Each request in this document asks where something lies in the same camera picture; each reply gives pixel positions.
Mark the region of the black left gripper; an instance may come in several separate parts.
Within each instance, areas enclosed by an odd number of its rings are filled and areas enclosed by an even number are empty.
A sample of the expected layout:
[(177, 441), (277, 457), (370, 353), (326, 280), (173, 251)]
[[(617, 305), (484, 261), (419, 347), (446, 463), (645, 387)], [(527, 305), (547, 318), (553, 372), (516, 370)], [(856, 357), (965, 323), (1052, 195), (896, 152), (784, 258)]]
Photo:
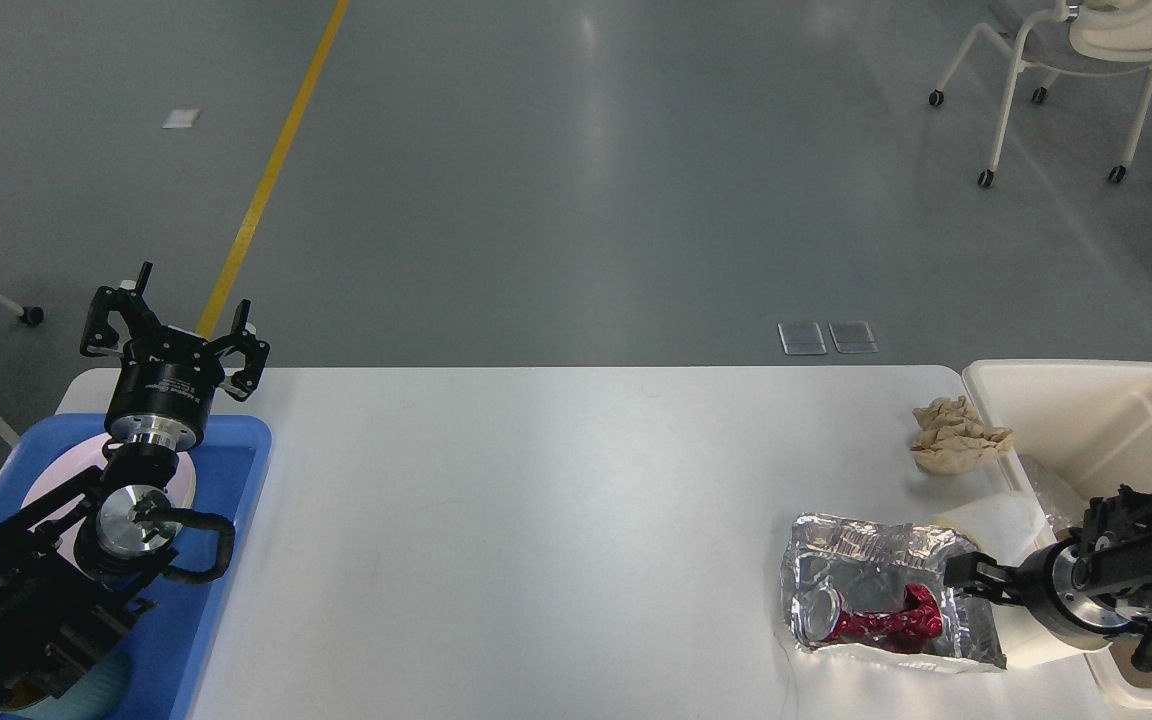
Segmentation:
[(217, 389), (251, 397), (268, 365), (270, 342), (250, 328), (251, 300), (241, 300), (230, 328), (215, 340), (169, 338), (147, 306), (154, 264), (142, 263), (131, 286), (97, 288), (79, 338), (83, 357), (115, 357), (120, 373), (104, 429), (118, 442), (156, 442), (175, 452), (204, 441)]

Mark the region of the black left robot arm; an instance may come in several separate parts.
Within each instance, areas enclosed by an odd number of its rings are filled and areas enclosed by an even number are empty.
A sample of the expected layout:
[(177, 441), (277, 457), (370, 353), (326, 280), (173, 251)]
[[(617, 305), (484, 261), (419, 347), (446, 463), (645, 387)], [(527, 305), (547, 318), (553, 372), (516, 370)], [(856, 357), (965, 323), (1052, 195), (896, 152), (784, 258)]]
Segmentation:
[(154, 602), (152, 583), (207, 585), (236, 555), (236, 521), (172, 501), (180, 460), (204, 442), (218, 392), (251, 397), (270, 342), (238, 301), (200, 336), (147, 306), (151, 263), (93, 293), (79, 353), (115, 357), (103, 467), (88, 465), (0, 521), (0, 710), (20, 692), (61, 700)]

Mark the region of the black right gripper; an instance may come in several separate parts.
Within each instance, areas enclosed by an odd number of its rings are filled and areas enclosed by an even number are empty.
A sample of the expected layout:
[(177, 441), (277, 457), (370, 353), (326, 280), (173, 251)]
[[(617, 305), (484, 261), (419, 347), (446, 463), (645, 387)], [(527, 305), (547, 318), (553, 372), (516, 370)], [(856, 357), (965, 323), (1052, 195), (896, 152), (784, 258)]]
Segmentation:
[(1096, 600), (1073, 583), (1076, 541), (1066, 539), (1037, 550), (1020, 569), (998, 564), (983, 552), (946, 560), (945, 588), (1005, 606), (1023, 606), (1047, 632), (1071, 647), (1097, 651), (1134, 630), (1111, 602)]

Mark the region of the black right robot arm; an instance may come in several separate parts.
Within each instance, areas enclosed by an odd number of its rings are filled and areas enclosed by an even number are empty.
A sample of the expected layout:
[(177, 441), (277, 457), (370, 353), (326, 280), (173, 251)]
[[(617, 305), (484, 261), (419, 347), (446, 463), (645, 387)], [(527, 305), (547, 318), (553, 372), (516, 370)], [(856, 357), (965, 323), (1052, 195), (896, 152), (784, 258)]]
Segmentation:
[(1137, 639), (1132, 666), (1152, 673), (1152, 493), (1120, 486), (1094, 497), (1064, 541), (1006, 566), (982, 552), (946, 562), (943, 584), (1020, 607), (1043, 632), (1078, 650)]

